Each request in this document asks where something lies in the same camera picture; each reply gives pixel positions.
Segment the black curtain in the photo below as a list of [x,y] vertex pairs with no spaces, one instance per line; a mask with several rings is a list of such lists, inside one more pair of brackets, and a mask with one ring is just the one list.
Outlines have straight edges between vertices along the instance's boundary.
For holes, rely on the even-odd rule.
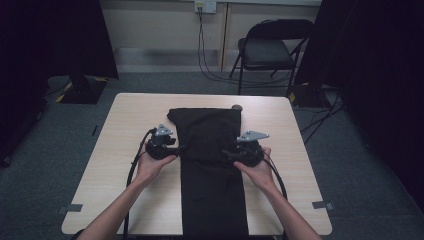
[[424,2],[323,0],[296,83],[339,87],[372,150],[424,210]]
[[0,157],[48,78],[72,73],[118,78],[99,1],[1,0]]

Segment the light wood tabletop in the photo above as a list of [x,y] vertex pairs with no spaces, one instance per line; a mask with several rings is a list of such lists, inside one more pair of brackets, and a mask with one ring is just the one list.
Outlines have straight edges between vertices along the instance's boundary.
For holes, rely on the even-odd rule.
[[[177,138],[175,125],[166,117],[169,109],[231,108],[234,104],[243,107],[241,133],[253,130],[270,135],[259,143],[272,149],[271,158],[283,179],[289,202],[320,235],[330,234],[332,226],[327,210],[314,209],[312,205],[322,201],[322,197],[286,98],[144,93],[116,96],[72,201],[82,204],[82,209],[66,214],[62,231],[74,234],[84,229],[125,189],[131,162],[149,129],[163,123]],[[268,200],[244,174],[243,184],[249,234],[281,235],[283,228]],[[181,235],[181,219],[177,159],[162,169],[133,205],[129,233]]]

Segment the chair seat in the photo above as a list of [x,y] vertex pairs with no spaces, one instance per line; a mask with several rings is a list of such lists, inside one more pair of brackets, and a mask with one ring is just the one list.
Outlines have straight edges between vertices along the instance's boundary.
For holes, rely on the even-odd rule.
[[[239,50],[243,47],[245,38],[238,42]],[[246,69],[263,70],[291,69],[295,64],[286,45],[281,40],[249,39],[244,55]]]

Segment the gray carpet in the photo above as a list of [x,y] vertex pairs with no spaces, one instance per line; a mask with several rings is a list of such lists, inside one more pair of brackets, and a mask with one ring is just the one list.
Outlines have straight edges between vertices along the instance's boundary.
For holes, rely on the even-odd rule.
[[[249,73],[246,79],[268,76]],[[49,84],[54,90],[66,81],[57,77]],[[57,104],[59,93],[48,96],[42,119],[11,156],[11,166],[0,169],[0,239],[70,239],[61,232],[64,215],[56,211],[72,201],[120,92],[234,95],[237,87],[208,80],[201,73],[127,73],[108,83],[97,105]],[[283,95],[281,88],[243,93]],[[300,129],[310,123],[314,111],[294,109]],[[424,238],[422,214],[390,169],[366,148],[347,111],[326,120],[306,148],[323,198],[335,206],[329,211],[333,232],[324,239]]]

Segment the person's left hand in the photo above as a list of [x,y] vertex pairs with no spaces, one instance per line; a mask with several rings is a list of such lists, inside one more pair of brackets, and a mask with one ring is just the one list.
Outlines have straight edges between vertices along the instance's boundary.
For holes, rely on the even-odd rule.
[[152,158],[146,151],[146,145],[143,146],[143,153],[138,160],[137,175],[135,179],[140,181],[144,187],[147,187],[158,175],[160,170],[167,164],[174,161],[177,156],[171,155],[161,160]]

